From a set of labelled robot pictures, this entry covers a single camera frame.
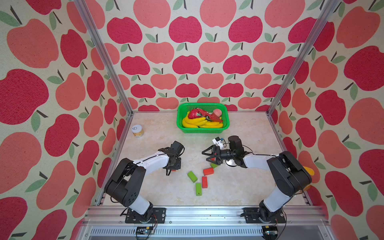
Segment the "green block lower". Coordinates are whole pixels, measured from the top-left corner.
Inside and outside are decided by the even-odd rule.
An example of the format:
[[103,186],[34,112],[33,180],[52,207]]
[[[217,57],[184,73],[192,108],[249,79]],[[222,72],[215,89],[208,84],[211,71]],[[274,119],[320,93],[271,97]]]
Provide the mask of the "green block lower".
[[202,196],[202,184],[196,183],[196,196]]

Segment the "aluminium post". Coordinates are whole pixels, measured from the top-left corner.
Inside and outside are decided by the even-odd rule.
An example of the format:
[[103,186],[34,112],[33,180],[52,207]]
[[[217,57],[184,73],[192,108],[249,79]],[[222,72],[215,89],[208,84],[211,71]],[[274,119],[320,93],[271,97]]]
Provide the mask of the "aluminium post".
[[310,52],[310,50],[314,47],[316,40],[318,39],[320,33],[324,29],[326,23],[328,22],[330,16],[333,14],[334,10],[337,8],[339,1],[330,0],[327,1],[320,12],[318,19],[315,21],[313,28],[311,29],[306,41],[304,42],[303,47],[299,51],[298,56],[296,57],[292,67],[290,68],[289,73],[286,77],[284,77],[283,83],[279,88],[276,96],[274,97],[270,107],[267,111],[267,116],[272,117],[274,110],[276,109],[278,103],[281,101],[283,95],[285,94],[288,86],[290,85],[291,80],[297,74],[301,65],[303,64],[306,56]]
[[105,44],[103,42],[103,40],[101,39],[100,37],[100,34],[99,34],[99,31],[97,29],[97,26],[92,18],[92,14],[86,4],[86,1],[79,1],[79,0],[75,0],[75,5],[77,7],[77,10],[91,36],[91,39],[99,53],[99,56],[105,66],[105,69],[108,73],[108,75],[110,76],[110,78],[112,79],[112,82],[117,90],[117,93],[126,109],[126,111],[128,112],[128,116],[129,117],[133,117],[133,109],[128,101],[128,98],[125,94],[125,90],[123,88],[123,85],[121,83],[121,80],[114,68],[114,65],[112,63],[112,60],[109,56],[109,53],[107,51],[107,48],[105,47]]

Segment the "right aluminium post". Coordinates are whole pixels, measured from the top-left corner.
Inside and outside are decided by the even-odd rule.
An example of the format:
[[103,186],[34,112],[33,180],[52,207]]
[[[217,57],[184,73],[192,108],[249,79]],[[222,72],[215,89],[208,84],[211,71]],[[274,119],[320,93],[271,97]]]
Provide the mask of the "right aluminium post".
[[316,40],[318,39],[320,33],[324,29],[326,23],[328,22],[330,16],[333,14],[334,10],[337,8],[339,1],[330,0],[327,1],[320,12],[318,19],[315,21],[313,28],[311,29],[306,41],[304,42],[303,47],[299,51],[298,56],[296,57],[292,67],[290,68],[289,73],[286,77],[284,77],[283,83],[279,88],[276,96],[274,97],[270,107],[267,111],[267,116],[272,117],[274,110],[276,109],[278,103],[281,101],[283,95],[285,94],[288,86],[290,85],[291,80],[297,74],[301,65],[303,64],[306,56],[310,52],[310,50],[314,47]]

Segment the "red snack packet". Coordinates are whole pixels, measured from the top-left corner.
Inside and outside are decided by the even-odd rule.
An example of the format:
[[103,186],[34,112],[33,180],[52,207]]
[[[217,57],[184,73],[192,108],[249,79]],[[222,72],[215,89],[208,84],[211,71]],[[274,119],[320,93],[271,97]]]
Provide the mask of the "red snack packet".
[[205,118],[206,120],[208,120],[210,122],[218,122],[218,123],[222,123],[223,122],[221,117],[217,117],[215,114],[213,114],[213,111],[212,112],[207,112],[207,111],[199,109],[199,108],[193,109],[188,114],[188,118],[191,119],[191,120],[192,119]]

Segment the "green plastic basket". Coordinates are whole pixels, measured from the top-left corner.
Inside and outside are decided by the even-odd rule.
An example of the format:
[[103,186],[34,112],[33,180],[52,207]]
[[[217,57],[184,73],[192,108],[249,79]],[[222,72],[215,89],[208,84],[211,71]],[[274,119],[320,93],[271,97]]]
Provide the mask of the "green plastic basket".
[[218,103],[185,103],[179,106],[177,126],[183,133],[222,133],[230,126],[227,108]]

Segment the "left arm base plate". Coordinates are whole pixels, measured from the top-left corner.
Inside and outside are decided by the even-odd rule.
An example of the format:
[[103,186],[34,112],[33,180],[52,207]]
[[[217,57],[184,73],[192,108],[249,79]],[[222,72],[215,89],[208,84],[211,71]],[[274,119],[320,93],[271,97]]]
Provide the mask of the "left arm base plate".
[[164,224],[166,217],[166,208],[149,208],[146,213],[140,215],[136,211],[128,208],[125,213],[126,224]]

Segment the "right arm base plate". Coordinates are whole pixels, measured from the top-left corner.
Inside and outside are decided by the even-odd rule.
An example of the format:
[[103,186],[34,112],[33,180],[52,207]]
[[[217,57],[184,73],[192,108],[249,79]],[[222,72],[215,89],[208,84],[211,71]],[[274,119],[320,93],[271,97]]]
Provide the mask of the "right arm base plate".
[[272,213],[267,208],[243,208],[240,217],[245,218],[247,224],[285,224],[286,217],[282,209]]

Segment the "left aluminium post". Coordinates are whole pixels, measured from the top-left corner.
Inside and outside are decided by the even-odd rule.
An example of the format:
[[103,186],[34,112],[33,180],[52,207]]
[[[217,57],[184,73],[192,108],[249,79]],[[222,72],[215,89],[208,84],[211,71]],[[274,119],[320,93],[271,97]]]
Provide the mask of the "left aluminium post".
[[77,10],[91,36],[91,39],[99,53],[99,56],[105,66],[105,69],[108,73],[108,75],[110,76],[110,78],[112,79],[112,82],[117,90],[117,93],[126,109],[126,111],[128,112],[128,116],[129,117],[133,117],[133,109],[128,101],[128,98],[125,94],[125,90],[123,88],[123,85],[121,83],[121,80],[114,68],[114,65],[112,63],[112,60],[109,56],[109,53],[107,51],[107,48],[105,47],[105,44],[103,42],[103,40],[101,39],[100,37],[100,34],[99,34],[99,31],[97,29],[97,26],[92,18],[92,14],[86,4],[86,1],[79,1],[79,0],[75,0],[75,5],[77,7]]

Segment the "yellow banana bunch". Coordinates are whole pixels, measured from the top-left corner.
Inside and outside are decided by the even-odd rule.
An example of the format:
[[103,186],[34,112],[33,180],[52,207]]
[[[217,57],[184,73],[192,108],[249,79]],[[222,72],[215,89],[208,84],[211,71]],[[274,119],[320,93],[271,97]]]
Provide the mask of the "yellow banana bunch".
[[189,119],[188,114],[190,112],[187,112],[187,115],[182,119],[182,126],[184,128],[188,129],[197,129],[197,128],[205,128],[205,129],[221,129],[223,128],[223,123],[218,122],[210,122],[206,120],[205,118],[199,118],[199,119]]

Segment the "red block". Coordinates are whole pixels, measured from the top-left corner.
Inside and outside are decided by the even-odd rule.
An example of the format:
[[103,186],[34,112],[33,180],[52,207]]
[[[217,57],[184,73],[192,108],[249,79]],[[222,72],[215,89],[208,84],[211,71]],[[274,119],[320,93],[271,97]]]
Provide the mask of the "red block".
[[209,176],[209,175],[214,174],[214,168],[204,169],[203,174],[204,174],[204,176]]
[[206,176],[202,177],[202,188],[203,189],[208,188],[208,178]]

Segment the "pink peach toy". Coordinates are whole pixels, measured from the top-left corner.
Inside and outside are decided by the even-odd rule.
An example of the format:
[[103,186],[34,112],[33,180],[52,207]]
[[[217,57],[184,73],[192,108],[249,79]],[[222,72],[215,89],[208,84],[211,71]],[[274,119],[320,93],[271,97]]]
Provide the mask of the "pink peach toy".
[[220,109],[215,109],[213,111],[213,114],[215,114],[217,117],[221,117],[222,116],[222,111]]

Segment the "red block middle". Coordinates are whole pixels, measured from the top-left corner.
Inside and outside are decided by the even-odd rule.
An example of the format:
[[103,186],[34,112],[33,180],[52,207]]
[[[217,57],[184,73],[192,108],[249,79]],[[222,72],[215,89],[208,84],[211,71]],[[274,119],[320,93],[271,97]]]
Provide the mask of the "red block middle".
[[204,176],[209,176],[209,175],[214,174],[214,168],[204,169],[203,174],[204,174]]

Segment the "aluminium front rail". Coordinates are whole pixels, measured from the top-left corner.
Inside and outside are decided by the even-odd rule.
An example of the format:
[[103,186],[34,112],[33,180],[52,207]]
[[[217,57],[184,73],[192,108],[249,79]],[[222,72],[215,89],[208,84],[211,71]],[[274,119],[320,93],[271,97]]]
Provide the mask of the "aluminium front rail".
[[156,224],[126,223],[123,207],[90,207],[75,240],[335,240],[322,208],[286,206],[257,223],[244,206],[168,206]]

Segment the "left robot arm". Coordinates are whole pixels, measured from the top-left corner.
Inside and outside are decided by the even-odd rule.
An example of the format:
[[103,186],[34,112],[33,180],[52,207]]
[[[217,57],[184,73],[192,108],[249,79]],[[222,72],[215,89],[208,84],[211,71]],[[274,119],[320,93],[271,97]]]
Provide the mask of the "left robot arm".
[[126,208],[122,215],[132,214],[141,223],[150,222],[154,217],[153,204],[140,195],[144,178],[159,169],[164,169],[167,176],[180,170],[184,151],[185,147],[175,141],[149,157],[135,161],[122,159],[108,179],[105,193],[113,203]]

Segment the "green block left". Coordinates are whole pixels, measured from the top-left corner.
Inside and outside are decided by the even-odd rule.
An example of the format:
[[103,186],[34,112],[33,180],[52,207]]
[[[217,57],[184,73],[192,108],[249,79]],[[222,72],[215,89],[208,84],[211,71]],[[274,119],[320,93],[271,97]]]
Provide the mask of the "green block left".
[[195,183],[198,180],[197,176],[192,171],[189,171],[187,175],[193,183]]

